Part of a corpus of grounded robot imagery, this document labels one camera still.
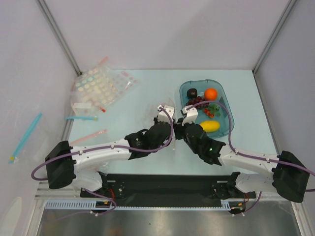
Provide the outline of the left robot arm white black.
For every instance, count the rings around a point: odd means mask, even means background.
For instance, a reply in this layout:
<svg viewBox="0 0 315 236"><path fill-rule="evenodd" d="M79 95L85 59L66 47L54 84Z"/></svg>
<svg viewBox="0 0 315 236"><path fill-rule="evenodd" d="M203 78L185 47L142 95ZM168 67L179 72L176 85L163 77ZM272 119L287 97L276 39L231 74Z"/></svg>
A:
<svg viewBox="0 0 315 236"><path fill-rule="evenodd" d="M49 188L73 185L87 188L98 197L106 195L108 184L101 177L102 165L147 157L168 145L173 121L155 118L154 122L149 129L108 144L72 147L68 141L59 142L45 158Z"/></svg>

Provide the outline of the teal transparent plastic tray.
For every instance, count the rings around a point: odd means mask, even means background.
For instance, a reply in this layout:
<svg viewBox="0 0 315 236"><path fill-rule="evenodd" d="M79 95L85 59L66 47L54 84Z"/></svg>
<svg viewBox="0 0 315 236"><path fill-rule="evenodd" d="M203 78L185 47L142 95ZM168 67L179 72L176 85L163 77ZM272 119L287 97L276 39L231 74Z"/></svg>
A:
<svg viewBox="0 0 315 236"><path fill-rule="evenodd" d="M220 124L218 130L207 133L210 138L221 138L228 135L229 130L234 128L234 119L222 85L214 80L187 81L180 86L180 100L182 107L194 105L204 101L204 92L212 89L217 92L216 103L198 105L196 123L211 121Z"/></svg>

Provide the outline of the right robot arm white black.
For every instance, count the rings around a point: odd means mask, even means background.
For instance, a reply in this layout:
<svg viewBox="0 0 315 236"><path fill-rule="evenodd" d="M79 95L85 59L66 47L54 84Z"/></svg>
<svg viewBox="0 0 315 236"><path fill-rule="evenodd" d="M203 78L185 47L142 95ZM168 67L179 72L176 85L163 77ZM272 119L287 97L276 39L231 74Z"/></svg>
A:
<svg viewBox="0 0 315 236"><path fill-rule="evenodd" d="M233 173L227 192L239 197L244 192L275 192L295 203L301 203L307 191L310 173L298 158L289 151L280 155L245 154L232 149L224 142L211 139L199 124L184 123L179 119L174 125L175 138L184 140L192 152L210 165L235 166L251 174Z"/></svg>

